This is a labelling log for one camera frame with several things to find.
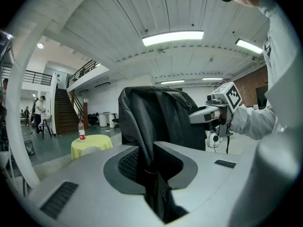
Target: staircase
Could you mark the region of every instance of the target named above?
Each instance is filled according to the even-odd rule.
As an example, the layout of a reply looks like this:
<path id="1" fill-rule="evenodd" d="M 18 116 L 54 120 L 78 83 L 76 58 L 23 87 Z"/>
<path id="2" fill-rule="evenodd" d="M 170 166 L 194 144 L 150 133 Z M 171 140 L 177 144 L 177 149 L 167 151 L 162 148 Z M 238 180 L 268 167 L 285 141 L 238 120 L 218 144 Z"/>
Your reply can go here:
<path id="1" fill-rule="evenodd" d="M 78 131 L 79 118 L 65 89 L 56 89 L 55 121 L 57 135 Z"/>

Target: balcony railing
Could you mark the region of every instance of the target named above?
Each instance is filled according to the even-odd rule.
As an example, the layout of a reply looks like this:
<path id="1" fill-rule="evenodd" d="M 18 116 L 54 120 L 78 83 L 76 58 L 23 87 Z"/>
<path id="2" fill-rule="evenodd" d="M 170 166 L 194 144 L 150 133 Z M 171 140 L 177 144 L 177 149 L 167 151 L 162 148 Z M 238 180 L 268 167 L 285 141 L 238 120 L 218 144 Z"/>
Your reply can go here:
<path id="1" fill-rule="evenodd" d="M 99 66 L 99 63 L 94 60 L 90 60 L 89 62 L 87 62 L 84 66 L 82 66 L 79 70 L 77 70 L 75 74 L 73 74 L 69 78 L 67 87 L 71 86 L 75 81 L 83 77 L 86 73 L 95 69 L 97 66 Z"/>
<path id="2" fill-rule="evenodd" d="M 2 66 L 2 79 L 4 78 L 9 79 L 10 71 L 11 71 L 11 67 Z M 50 86 L 52 81 L 52 76 L 31 70 L 26 70 L 23 77 L 23 81 Z"/>

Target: white shirt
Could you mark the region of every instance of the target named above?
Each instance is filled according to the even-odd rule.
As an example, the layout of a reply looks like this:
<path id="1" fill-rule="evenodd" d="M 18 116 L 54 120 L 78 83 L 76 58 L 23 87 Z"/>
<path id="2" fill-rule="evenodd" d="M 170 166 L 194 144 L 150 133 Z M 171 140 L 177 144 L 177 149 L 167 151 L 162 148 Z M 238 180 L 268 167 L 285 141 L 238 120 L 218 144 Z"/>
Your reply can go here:
<path id="1" fill-rule="evenodd" d="M 40 100 L 38 100 L 35 105 L 35 114 L 41 115 L 42 109 L 43 109 L 43 103 L 41 103 Z"/>
<path id="2" fill-rule="evenodd" d="M 292 24 L 274 0 L 259 0 L 260 11 L 269 18 L 268 39 L 271 46 L 270 56 L 264 52 L 270 89 L 287 71 L 293 59 L 301 53 L 301 45 Z M 253 110 L 243 105 L 238 107 L 230 130 L 247 135 L 255 140 L 281 128 L 269 102 L 262 110 Z"/>

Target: trash can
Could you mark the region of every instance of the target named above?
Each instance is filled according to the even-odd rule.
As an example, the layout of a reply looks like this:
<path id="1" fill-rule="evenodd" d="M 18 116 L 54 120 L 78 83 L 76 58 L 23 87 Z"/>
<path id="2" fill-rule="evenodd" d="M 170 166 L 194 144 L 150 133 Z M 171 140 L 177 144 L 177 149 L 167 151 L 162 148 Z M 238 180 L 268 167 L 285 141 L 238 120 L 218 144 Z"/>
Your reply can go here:
<path id="1" fill-rule="evenodd" d="M 25 149 L 29 155 L 33 155 L 35 153 L 33 142 L 31 140 L 24 141 Z"/>

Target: soda bottle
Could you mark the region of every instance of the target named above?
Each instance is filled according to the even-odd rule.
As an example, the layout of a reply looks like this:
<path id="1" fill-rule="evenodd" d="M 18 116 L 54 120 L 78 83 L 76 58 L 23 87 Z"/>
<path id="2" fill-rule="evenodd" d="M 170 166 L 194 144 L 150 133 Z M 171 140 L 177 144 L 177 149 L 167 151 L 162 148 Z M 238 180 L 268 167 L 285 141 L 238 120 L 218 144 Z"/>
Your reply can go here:
<path id="1" fill-rule="evenodd" d="M 79 130 L 80 140 L 85 140 L 84 124 L 82 123 L 81 120 L 78 125 L 78 130 Z"/>

